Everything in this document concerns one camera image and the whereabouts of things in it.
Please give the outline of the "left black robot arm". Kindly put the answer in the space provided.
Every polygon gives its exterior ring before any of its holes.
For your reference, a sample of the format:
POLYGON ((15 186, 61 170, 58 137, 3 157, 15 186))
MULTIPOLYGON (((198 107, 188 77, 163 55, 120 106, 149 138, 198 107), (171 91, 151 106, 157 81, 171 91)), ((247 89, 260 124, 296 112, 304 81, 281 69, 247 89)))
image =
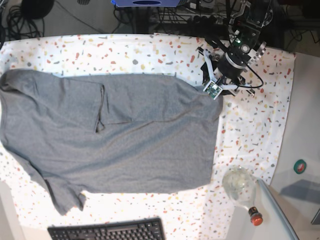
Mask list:
POLYGON ((266 42, 260 40, 262 28, 273 19, 270 0, 241 0, 238 10, 234 10, 236 1, 225 2, 226 23, 229 46, 218 42, 223 51, 217 69, 224 78, 236 87, 249 89, 251 86, 241 76, 244 70, 257 75, 251 65, 260 60, 266 51, 266 42))

